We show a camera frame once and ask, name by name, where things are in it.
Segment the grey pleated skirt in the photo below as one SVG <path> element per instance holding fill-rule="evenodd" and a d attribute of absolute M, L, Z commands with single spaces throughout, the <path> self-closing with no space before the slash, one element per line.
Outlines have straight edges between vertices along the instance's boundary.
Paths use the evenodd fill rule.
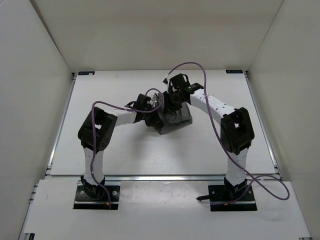
<path fill-rule="evenodd" d="M 173 103 L 167 92 L 162 94 L 155 93 L 152 96 L 155 107 L 159 106 L 162 97 L 164 98 L 164 103 L 161 104 L 156 112 L 152 113 L 152 118 L 150 120 L 150 126 L 160 135 L 168 134 L 193 123 L 188 104 L 186 102 L 178 104 Z"/>

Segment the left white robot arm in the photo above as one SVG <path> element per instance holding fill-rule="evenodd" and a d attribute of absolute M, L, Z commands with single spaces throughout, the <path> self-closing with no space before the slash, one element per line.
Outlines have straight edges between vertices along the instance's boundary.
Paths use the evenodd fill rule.
<path fill-rule="evenodd" d="M 110 191 L 105 187 L 104 150 L 111 142 L 115 127 L 135 124 L 156 114 L 165 103 L 161 92 L 153 96 L 139 94 L 124 107 L 95 101 L 80 127 L 77 137 L 85 154 L 85 173 L 80 177 L 86 194 L 94 201 L 105 200 L 111 206 Z"/>

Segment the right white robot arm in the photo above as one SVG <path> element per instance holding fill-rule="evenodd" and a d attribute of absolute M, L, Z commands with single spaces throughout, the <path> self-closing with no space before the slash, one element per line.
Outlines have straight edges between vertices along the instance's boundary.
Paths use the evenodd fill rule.
<path fill-rule="evenodd" d="M 224 195 L 236 200 L 247 187 L 246 161 L 252 140 L 255 138 L 249 112 L 246 108 L 235 108 L 205 92 L 199 83 L 191 84 L 186 74 L 166 77 L 167 86 L 165 112 L 179 110 L 186 105 L 208 114 L 220 126 L 218 141 L 227 153 L 227 172 L 224 177 Z"/>

